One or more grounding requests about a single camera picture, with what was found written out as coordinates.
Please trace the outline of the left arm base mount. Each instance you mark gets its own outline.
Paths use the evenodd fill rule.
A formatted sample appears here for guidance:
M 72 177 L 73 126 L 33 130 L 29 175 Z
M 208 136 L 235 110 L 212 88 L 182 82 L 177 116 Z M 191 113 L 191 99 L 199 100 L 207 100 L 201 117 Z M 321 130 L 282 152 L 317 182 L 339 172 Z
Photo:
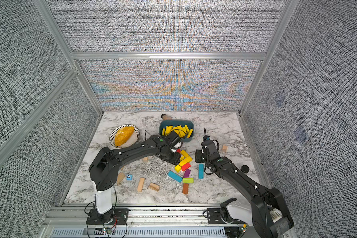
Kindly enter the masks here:
M 128 220 L 129 211 L 127 208 L 115 208 L 105 214 L 100 214 L 93 208 L 89 211 L 86 225 L 125 225 Z

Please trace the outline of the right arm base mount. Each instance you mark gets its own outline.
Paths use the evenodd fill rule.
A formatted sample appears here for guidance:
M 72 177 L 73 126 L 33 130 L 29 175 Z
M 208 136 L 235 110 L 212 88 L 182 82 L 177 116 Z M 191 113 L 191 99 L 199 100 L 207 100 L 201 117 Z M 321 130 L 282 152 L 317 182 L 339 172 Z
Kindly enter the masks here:
M 204 213 L 209 224 L 252 224 L 251 207 L 230 198 L 219 208 L 208 208 Z

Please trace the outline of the teal plastic bin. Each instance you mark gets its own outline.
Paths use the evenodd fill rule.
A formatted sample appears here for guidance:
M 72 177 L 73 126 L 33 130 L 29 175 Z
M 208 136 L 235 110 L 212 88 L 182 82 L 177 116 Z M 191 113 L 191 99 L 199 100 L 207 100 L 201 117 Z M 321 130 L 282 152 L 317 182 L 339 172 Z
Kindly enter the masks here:
M 160 123 L 159 134 L 167 136 L 178 135 L 182 142 L 190 142 L 194 136 L 194 124 L 188 120 L 165 120 Z

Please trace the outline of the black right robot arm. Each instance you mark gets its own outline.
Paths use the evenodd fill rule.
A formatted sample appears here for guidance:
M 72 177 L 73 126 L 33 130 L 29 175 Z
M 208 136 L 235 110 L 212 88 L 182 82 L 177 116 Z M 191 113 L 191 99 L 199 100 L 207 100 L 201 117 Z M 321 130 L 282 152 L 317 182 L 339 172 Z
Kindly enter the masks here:
M 255 182 L 227 157 L 219 154 L 219 144 L 204 137 L 202 158 L 211 174 L 229 182 L 251 204 L 252 224 L 262 238 L 277 238 L 294 227 L 293 219 L 281 192 Z

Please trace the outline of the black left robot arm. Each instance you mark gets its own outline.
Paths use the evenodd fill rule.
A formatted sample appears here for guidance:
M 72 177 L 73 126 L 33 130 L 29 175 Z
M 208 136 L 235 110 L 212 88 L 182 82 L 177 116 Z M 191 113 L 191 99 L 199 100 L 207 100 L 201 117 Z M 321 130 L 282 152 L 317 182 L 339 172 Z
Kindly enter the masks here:
M 126 148 L 102 148 L 89 167 L 90 178 L 95 188 L 97 213 L 102 215 L 113 209 L 111 190 L 117 181 L 120 168 L 148 156 L 157 156 L 176 166 L 179 164 L 180 154 L 173 150 L 180 141 L 179 135 L 172 132 L 168 136 L 152 135 L 145 141 Z

